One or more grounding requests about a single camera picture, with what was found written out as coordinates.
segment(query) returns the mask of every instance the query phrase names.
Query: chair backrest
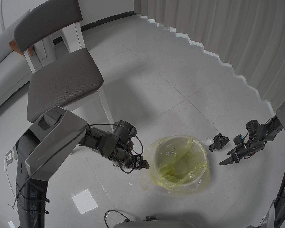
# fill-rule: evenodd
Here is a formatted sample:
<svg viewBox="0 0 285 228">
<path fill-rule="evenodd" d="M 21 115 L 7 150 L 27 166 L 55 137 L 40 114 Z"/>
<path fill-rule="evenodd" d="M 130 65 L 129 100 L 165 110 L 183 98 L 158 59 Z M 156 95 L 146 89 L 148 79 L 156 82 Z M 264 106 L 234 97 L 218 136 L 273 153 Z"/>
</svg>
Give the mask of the chair backrest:
<svg viewBox="0 0 285 228">
<path fill-rule="evenodd" d="M 21 52 L 43 38 L 82 21 L 77 0 L 49 0 L 33 9 L 15 28 L 14 38 Z"/>
</svg>

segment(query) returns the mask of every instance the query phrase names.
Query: white wall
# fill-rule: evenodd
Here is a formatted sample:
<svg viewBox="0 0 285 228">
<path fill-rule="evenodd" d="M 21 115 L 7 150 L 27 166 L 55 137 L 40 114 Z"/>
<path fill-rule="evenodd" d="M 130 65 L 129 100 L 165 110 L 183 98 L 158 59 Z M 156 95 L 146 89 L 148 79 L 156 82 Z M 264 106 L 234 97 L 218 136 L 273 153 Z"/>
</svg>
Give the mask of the white wall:
<svg viewBox="0 0 285 228">
<path fill-rule="evenodd" d="M 22 16 L 27 10 L 32 10 L 46 0 L 2 0 L 2 14 L 5 28 Z M 86 25 L 116 14 L 134 10 L 133 0 L 78 0 L 83 21 Z"/>
</svg>

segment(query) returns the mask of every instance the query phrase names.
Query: gray chair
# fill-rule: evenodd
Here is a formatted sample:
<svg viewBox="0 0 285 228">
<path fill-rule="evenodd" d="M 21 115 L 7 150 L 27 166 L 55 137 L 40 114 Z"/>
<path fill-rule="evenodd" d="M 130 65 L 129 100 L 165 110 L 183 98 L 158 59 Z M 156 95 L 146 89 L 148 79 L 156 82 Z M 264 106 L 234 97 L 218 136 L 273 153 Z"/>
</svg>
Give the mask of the gray chair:
<svg viewBox="0 0 285 228">
<path fill-rule="evenodd" d="M 104 80 L 85 48 L 79 21 L 82 15 L 77 0 L 49 0 L 33 9 L 15 28 L 16 44 L 33 72 L 27 111 L 31 123 L 56 105 L 72 111 L 97 97 L 108 121 L 114 123 L 101 88 Z M 58 30 L 70 53 L 36 71 L 27 49 Z"/>
</svg>

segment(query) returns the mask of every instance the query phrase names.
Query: tiled floor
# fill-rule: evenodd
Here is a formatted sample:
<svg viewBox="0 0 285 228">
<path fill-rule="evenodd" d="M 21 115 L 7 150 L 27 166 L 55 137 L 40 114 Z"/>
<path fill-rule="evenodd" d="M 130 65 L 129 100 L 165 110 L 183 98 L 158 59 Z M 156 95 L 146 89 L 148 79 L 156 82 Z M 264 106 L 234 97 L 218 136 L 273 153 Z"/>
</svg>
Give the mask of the tiled floor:
<svg viewBox="0 0 285 228">
<path fill-rule="evenodd" d="M 158 219 L 184 219 L 196 228 L 257 226 L 275 198 L 284 173 L 285 132 L 268 142 L 266 149 L 239 164 L 220 166 L 234 147 L 232 139 L 246 134 L 252 119 L 264 123 L 273 113 L 267 102 L 202 47 L 140 16 L 131 16 L 83 32 L 86 47 L 104 78 L 104 91 L 114 121 L 133 124 L 146 148 L 158 138 L 193 135 L 199 140 L 222 133 L 231 142 L 208 153 L 211 180 L 201 192 L 170 197 L 152 185 L 142 191 L 144 171 L 125 174 L 87 148 L 76 147 L 50 179 L 46 227 L 105 227 L 104 213 L 123 211 L 131 221 L 146 215 Z M 56 46 L 57 58 L 66 53 Z M 28 87 L 24 86 L 0 107 L 0 150 L 3 155 L 31 125 L 26 120 Z M 98 101 L 75 111 L 89 123 L 104 123 Z M 15 190 L 17 164 L 8 166 Z M 19 225 L 4 171 L 0 172 L 0 227 Z M 88 189 L 98 207 L 80 214 L 72 197 Z M 107 217 L 110 227 L 123 222 Z"/>
</svg>

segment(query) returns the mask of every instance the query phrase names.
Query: black baseboard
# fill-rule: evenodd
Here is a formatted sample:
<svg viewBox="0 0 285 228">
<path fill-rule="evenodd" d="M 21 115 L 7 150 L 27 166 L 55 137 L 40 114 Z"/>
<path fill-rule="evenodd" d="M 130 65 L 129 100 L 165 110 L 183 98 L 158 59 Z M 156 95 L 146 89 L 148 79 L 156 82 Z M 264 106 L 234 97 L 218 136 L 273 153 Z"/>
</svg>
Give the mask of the black baseboard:
<svg viewBox="0 0 285 228">
<path fill-rule="evenodd" d="M 81 26 L 81 31 L 83 32 L 85 30 L 88 30 L 90 28 L 96 27 L 98 25 L 102 25 L 102 24 L 105 24 L 105 23 L 110 22 L 110 21 L 114 21 L 114 20 L 117 20 L 117 19 L 120 19 L 120 18 L 132 16 L 132 15 L 136 15 L 136 14 L 137 13 L 134 13 L 134 11 L 129 11 L 129 12 L 120 13 L 120 14 L 117 14 L 117 15 L 114 15 L 114 16 L 106 17 L 106 18 L 103 18 L 101 20 L 94 21 L 94 22 L 91 22 L 89 24 Z M 61 41 L 62 41 L 62 37 L 61 36 L 53 40 L 54 45 L 60 43 Z"/>
</svg>

